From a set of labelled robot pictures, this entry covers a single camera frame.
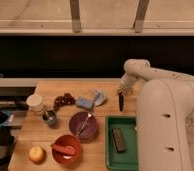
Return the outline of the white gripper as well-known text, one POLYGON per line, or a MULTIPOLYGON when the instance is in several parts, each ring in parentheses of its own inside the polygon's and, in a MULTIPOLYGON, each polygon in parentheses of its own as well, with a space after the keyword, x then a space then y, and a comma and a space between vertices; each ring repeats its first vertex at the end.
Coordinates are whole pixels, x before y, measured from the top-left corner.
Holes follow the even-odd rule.
POLYGON ((132 89, 134 83, 136 82, 136 78, 130 75, 123 75, 120 79, 119 86, 117 88, 116 93, 119 94, 121 92, 125 92, 124 96, 129 96, 132 93, 132 89))

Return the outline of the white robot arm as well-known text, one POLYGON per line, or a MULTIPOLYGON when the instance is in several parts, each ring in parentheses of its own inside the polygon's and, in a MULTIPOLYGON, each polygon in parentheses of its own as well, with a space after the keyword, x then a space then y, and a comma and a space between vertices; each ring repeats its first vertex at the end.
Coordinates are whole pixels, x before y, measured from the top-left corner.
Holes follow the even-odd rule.
POLYGON ((185 119, 194 116, 194 76, 129 59, 118 91, 127 94, 142 79, 136 102, 138 170, 192 171, 185 119))

